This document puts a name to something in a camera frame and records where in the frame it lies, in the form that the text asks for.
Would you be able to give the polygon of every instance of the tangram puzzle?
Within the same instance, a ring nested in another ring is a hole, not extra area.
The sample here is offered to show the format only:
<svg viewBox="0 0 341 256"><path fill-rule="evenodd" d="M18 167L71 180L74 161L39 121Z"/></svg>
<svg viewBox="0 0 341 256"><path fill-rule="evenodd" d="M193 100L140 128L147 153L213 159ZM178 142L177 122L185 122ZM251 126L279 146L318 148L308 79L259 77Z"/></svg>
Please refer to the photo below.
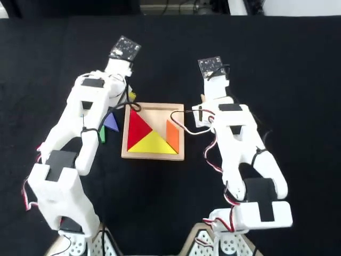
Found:
<svg viewBox="0 0 341 256"><path fill-rule="evenodd" d="M183 160L183 130L169 117L172 111L183 109L183 105L140 105L142 110L138 113L126 107L122 157ZM183 113L174 113L174 118L183 123Z"/></svg>

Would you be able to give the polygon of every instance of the circuit board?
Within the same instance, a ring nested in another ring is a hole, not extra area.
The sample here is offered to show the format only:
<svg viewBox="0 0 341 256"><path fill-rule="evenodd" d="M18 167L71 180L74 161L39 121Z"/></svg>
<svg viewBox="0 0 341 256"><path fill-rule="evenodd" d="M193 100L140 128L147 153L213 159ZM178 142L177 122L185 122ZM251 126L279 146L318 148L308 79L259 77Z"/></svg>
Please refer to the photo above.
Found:
<svg viewBox="0 0 341 256"><path fill-rule="evenodd" d="M133 61L140 49L140 45L125 36L121 36L118 42L111 49L109 57Z"/></svg>

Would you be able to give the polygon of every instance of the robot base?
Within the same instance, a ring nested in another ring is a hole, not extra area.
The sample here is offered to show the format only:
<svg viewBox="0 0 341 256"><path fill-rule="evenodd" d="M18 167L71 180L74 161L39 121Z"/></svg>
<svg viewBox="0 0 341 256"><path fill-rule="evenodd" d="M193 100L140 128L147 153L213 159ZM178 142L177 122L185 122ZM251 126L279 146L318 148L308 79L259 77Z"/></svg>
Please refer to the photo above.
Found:
<svg viewBox="0 0 341 256"><path fill-rule="evenodd" d="M199 244L196 241L196 238L208 245L214 245L215 242L218 243L218 251L214 252L211 246ZM71 237L70 239L70 248L63 253L57 254L58 256L102 256L101 231L93 239L88 248L84 248L83 246L85 245L76 241L74 237ZM62 252L69 244L70 241L68 239L60 236L50 247L45 256L52 256L55 253ZM123 256L108 230L106 230L104 235L104 244L106 256ZM219 239L216 238L216 241L214 241L212 230L203 223L197 223L192 228L178 256L252 256L254 249L255 246L245 235L226 233ZM263 256L259 251L257 251L255 255Z"/></svg>

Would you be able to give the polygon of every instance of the red triangle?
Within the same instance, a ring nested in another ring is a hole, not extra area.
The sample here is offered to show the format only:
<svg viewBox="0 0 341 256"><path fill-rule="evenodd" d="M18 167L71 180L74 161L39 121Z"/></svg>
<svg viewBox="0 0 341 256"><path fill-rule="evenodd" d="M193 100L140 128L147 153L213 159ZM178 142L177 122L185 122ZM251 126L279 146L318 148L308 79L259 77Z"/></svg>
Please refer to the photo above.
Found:
<svg viewBox="0 0 341 256"><path fill-rule="evenodd" d="M137 114L137 112L130 109L127 150L142 140L151 131L152 128Z"/></svg>

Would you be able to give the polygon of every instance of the yellow triangle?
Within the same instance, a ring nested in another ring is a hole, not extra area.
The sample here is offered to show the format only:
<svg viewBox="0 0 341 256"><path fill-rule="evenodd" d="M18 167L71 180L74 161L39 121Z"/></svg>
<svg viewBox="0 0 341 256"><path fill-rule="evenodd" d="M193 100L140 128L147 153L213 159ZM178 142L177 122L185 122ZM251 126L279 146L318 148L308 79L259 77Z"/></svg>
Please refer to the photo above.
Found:
<svg viewBox="0 0 341 256"><path fill-rule="evenodd" d="M151 131L132 146L128 152L177 154L177 152L156 132Z"/></svg>

